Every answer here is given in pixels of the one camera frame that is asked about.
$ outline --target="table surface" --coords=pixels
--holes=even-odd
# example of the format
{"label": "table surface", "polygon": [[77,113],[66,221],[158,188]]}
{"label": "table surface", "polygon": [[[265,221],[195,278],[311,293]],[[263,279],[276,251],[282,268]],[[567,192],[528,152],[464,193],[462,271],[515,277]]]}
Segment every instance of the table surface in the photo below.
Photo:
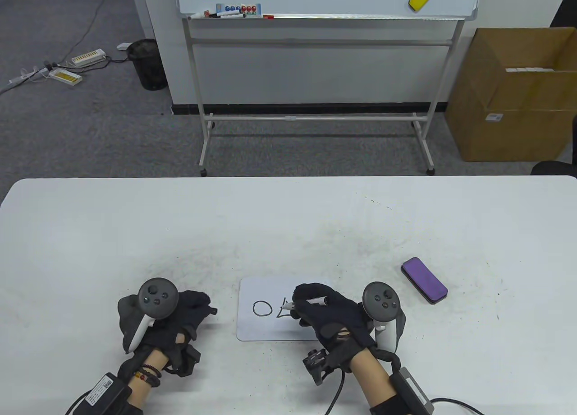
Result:
{"label": "table surface", "polygon": [[[21,180],[0,207],[0,399],[62,414],[125,359],[116,304],[150,277],[210,294],[191,378],[146,413],[324,413],[301,359],[318,343],[241,342],[249,275],[320,275],[359,300],[374,280],[408,317],[398,355],[433,397],[487,415],[576,413],[577,182],[565,177]],[[429,305],[400,265],[449,288]],[[351,376],[334,414],[367,414]],[[435,413],[462,414],[440,403]]]}

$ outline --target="floor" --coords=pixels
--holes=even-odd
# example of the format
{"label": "floor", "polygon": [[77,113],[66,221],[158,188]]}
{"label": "floor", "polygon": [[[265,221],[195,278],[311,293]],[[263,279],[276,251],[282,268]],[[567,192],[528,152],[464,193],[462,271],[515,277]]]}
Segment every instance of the floor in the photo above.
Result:
{"label": "floor", "polygon": [[[2,85],[22,67],[60,61],[99,1],[0,0]],[[133,0],[106,0],[73,54],[103,48],[121,59],[115,47],[142,37]],[[172,116],[170,105],[167,89],[142,89],[129,62],[90,72],[74,88],[50,79],[0,95],[0,200],[22,178],[198,176],[200,125]],[[429,137],[437,175],[525,175],[533,165],[463,162],[442,115]],[[400,122],[223,122],[211,145],[210,176],[422,175],[425,168],[410,126]]]}

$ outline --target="black glove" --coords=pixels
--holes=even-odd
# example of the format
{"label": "black glove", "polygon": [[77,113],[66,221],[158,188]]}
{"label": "black glove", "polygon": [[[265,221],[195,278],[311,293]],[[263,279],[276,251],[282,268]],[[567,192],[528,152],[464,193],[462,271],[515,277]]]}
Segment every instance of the black glove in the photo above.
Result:
{"label": "black glove", "polygon": [[[191,339],[196,340],[196,329],[200,322],[209,314],[216,314],[217,310],[210,307],[210,302],[211,299],[206,293],[192,290],[179,293],[179,303],[174,312],[167,318],[156,320],[154,325],[148,328],[134,351],[134,356],[121,365],[118,378],[126,382],[130,380],[154,349],[159,349],[169,359],[164,370],[181,377],[191,375],[194,364],[200,360],[200,353],[189,345],[189,342]],[[134,326],[134,317],[142,316],[137,305],[136,295],[118,301],[120,329],[123,334],[129,326]],[[185,336],[184,343],[175,342],[178,334]]]}
{"label": "black glove", "polygon": [[[313,298],[328,298],[328,305],[312,305]],[[345,298],[332,288],[320,284],[301,284],[294,289],[294,310],[291,316],[301,319],[301,326],[312,326],[320,343],[328,350],[334,349],[340,341],[339,332],[346,328],[361,349],[373,347],[371,337],[373,320],[365,313],[361,304]]]}

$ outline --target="black chair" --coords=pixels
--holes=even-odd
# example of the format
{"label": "black chair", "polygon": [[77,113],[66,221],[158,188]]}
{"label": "black chair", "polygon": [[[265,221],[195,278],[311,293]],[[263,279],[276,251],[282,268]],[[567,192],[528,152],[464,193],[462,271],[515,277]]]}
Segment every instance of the black chair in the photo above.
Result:
{"label": "black chair", "polygon": [[533,167],[531,175],[536,176],[573,176],[577,178],[577,117],[573,119],[573,162],[543,161]]}

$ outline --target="box label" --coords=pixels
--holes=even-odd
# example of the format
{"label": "box label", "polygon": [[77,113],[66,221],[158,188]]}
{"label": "box label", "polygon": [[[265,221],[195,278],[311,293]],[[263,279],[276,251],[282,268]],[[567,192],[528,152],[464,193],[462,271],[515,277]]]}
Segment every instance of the box label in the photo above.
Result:
{"label": "box label", "polygon": [[503,120],[503,114],[489,114],[485,119],[487,122],[501,122]]}
{"label": "box label", "polygon": [[92,389],[90,394],[86,396],[86,401],[89,405],[94,406],[97,401],[102,397],[106,390],[113,384],[113,380],[108,376],[101,378],[101,380]]}

